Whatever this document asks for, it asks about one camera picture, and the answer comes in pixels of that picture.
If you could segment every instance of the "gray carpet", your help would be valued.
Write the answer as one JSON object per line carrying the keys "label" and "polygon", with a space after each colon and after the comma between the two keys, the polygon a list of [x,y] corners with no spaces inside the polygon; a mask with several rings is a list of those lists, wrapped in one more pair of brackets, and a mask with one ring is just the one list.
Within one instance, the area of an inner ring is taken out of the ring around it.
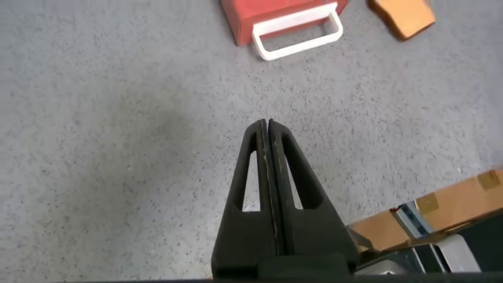
{"label": "gray carpet", "polygon": [[432,5],[397,42],[353,0],[338,42],[265,62],[215,1],[1,1],[0,280],[210,276],[260,118],[291,128],[345,223],[503,164],[503,1]]}

